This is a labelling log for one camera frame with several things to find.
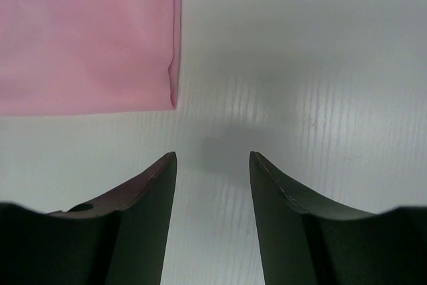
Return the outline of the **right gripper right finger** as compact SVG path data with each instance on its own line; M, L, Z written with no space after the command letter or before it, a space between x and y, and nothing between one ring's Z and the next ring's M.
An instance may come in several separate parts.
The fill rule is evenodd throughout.
M266 284L425 284L426 208L371 214L335 202L250 154Z

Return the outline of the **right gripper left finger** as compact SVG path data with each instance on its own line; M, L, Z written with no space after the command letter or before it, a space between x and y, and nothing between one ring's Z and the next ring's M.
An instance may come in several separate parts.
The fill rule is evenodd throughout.
M63 212L1 204L2 284L159 284L175 192L169 152Z

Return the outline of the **pink t shirt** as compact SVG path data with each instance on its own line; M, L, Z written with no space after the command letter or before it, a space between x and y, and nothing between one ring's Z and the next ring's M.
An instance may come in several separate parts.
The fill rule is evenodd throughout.
M181 0L1 0L1 114L176 106Z

